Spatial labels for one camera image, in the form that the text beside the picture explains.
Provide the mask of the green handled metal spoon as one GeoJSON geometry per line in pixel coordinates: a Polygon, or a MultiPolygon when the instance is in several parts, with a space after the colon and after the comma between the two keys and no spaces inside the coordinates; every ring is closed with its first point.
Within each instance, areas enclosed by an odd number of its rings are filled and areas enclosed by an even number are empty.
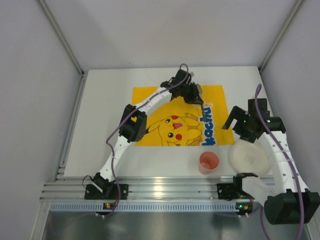
{"type": "Polygon", "coordinates": [[[205,107],[204,107],[204,101],[202,99],[202,95],[203,95],[203,90],[200,84],[196,84],[197,87],[197,91],[198,91],[198,100],[200,102],[200,107],[201,107],[201,113],[202,113],[202,118],[203,121],[206,121],[206,114],[205,114],[205,107]]]}

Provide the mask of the white bear plate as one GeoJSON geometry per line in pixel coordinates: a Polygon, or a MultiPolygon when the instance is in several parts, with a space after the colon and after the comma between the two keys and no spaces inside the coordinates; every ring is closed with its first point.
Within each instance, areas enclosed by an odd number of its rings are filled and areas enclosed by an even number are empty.
{"type": "Polygon", "coordinates": [[[267,154],[258,142],[237,140],[229,148],[228,159],[238,173],[253,173],[263,177],[271,170],[267,154]]]}

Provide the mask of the yellow Pikachu cloth placemat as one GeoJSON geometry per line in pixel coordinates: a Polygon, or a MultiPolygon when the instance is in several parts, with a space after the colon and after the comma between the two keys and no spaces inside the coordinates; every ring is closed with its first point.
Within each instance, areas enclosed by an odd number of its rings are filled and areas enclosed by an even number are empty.
{"type": "Polygon", "coordinates": [[[147,133],[136,145],[180,147],[234,144],[232,130],[222,129],[229,115],[223,87],[204,85],[202,90],[206,121],[199,105],[186,104],[182,97],[177,97],[148,115],[147,133]]]}

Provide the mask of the pink plastic cup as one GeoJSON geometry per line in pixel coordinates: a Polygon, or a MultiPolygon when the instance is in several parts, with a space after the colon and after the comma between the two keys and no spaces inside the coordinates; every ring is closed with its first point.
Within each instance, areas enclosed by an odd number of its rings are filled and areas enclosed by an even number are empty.
{"type": "Polygon", "coordinates": [[[198,161],[198,170],[203,175],[208,175],[219,167],[220,158],[212,151],[203,152],[198,161]]]}

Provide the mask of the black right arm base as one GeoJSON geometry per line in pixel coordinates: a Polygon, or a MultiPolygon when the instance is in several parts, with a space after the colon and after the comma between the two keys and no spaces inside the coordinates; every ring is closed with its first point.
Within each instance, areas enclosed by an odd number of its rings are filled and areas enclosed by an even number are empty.
{"type": "Polygon", "coordinates": [[[251,173],[238,173],[232,177],[232,183],[218,183],[217,194],[219,200],[238,200],[250,198],[250,195],[246,193],[242,188],[243,179],[247,177],[255,177],[256,175],[251,173]]]}

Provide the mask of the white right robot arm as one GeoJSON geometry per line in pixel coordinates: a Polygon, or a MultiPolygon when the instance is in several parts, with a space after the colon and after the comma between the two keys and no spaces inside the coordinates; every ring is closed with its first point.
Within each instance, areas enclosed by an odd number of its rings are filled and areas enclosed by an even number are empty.
{"type": "Polygon", "coordinates": [[[225,122],[239,135],[228,153],[238,172],[236,190],[264,207],[272,225],[309,223],[320,205],[320,195],[301,178],[287,143],[282,119],[271,116],[265,98],[248,100],[248,109],[234,106],[225,122]]]}

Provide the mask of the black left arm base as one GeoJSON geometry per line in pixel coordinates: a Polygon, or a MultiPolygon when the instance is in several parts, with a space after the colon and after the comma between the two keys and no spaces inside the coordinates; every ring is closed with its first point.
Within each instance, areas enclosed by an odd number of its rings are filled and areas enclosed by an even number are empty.
{"type": "Polygon", "coordinates": [[[101,192],[94,184],[87,184],[85,189],[85,200],[127,200],[129,194],[129,185],[120,183],[119,195],[118,185],[115,182],[108,184],[106,190],[104,190],[103,192],[101,192]]]}

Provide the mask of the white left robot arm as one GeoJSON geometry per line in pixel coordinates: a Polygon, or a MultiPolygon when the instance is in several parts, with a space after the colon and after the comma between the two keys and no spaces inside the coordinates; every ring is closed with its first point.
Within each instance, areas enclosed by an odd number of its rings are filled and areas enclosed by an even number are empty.
{"type": "Polygon", "coordinates": [[[224,128],[228,117],[222,86],[204,89],[192,81],[192,74],[180,68],[145,100],[128,104],[123,111],[116,144],[91,180],[98,194],[108,197],[121,186],[116,172],[126,150],[142,141],[144,146],[193,147],[232,145],[235,138],[224,128]]]}

